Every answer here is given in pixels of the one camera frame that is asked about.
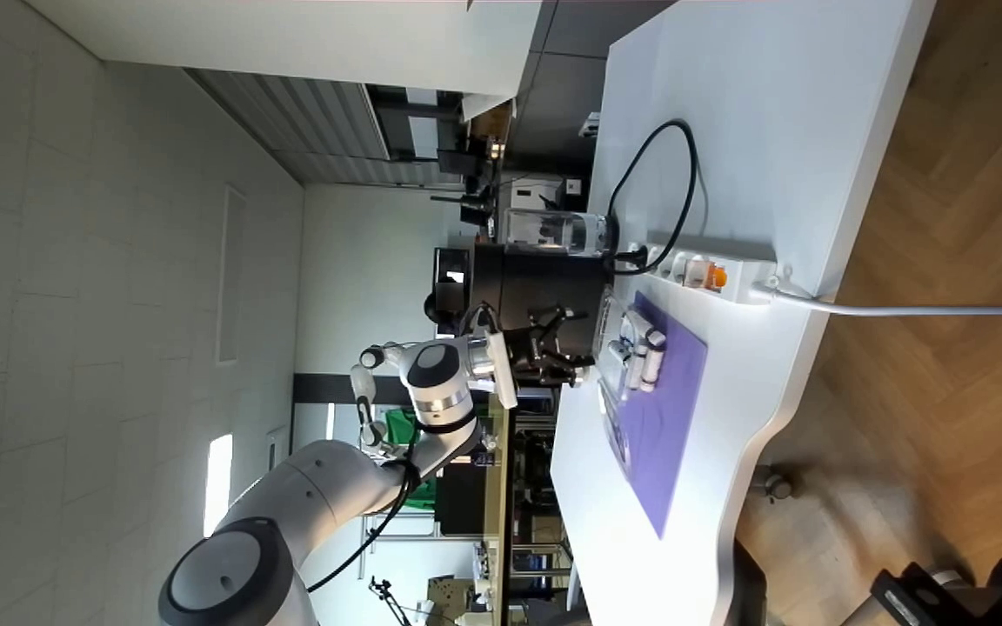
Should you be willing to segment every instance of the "wooden floor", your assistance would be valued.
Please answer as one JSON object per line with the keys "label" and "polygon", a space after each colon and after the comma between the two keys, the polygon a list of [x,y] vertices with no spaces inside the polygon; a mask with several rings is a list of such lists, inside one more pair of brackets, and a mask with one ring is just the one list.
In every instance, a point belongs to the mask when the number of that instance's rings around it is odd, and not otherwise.
{"label": "wooden floor", "polygon": [[[1002,4],[939,4],[844,301],[1002,301]],[[767,460],[802,484],[743,514],[776,623],[847,623],[910,561],[985,579],[1002,557],[1002,319],[833,319]]]}

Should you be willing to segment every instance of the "purple mat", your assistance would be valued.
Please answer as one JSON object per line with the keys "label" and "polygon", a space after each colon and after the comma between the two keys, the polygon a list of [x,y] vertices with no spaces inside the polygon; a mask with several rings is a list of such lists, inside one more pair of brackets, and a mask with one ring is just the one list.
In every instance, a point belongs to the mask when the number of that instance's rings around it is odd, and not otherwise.
{"label": "purple mat", "polygon": [[627,477],[642,498],[642,508],[648,511],[653,532],[664,537],[687,434],[702,381],[708,343],[653,301],[637,300],[637,309],[651,319],[651,326],[667,335],[667,348],[653,393],[631,393],[631,399],[616,411],[616,428],[627,446]]}

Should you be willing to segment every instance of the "white cable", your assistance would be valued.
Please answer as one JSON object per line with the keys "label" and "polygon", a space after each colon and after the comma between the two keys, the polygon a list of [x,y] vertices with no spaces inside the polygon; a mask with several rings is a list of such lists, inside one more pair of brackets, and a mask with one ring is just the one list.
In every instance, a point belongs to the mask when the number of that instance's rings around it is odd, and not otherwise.
{"label": "white cable", "polygon": [[818,301],[810,294],[797,294],[788,286],[767,286],[767,283],[754,283],[752,294],[761,294],[773,301],[791,301],[791,306],[813,309],[813,312],[833,312],[833,316],[1002,316],[1002,306],[978,306],[978,301],[965,301],[965,306],[838,306],[838,301]]}

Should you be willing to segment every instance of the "white table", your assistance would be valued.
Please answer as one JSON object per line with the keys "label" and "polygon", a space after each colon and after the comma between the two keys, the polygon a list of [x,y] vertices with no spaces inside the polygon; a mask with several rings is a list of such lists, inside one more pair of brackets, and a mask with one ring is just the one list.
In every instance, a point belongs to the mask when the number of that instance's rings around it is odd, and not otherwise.
{"label": "white table", "polygon": [[[933,0],[687,0],[614,46],[593,211],[664,119],[696,128],[702,241],[773,248],[793,286],[837,294]],[[622,241],[667,229],[687,148],[653,144],[619,200]],[[761,446],[793,416],[825,316],[702,301],[662,279],[637,291],[711,343],[664,537],[653,537],[602,428],[599,386],[568,386],[555,484],[590,608],[616,623],[723,623],[732,546]]]}

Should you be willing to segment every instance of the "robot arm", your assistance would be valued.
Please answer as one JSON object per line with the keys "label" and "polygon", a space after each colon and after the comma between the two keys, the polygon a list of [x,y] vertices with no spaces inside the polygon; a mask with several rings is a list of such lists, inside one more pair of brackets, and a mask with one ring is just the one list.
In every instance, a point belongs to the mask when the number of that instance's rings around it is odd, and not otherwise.
{"label": "robot arm", "polygon": [[501,335],[366,348],[353,367],[361,416],[374,422],[374,371],[392,367],[406,386],[421,441],[406,461],[375,461],[347,441],[315,441],[235,502],[221,530],[195,541],[161,591],[161,619],[173,626],[318,623],[300,563],[346,521],[392,508],[406,468],[433,477],[472,434],[469,390],[514,407]]}

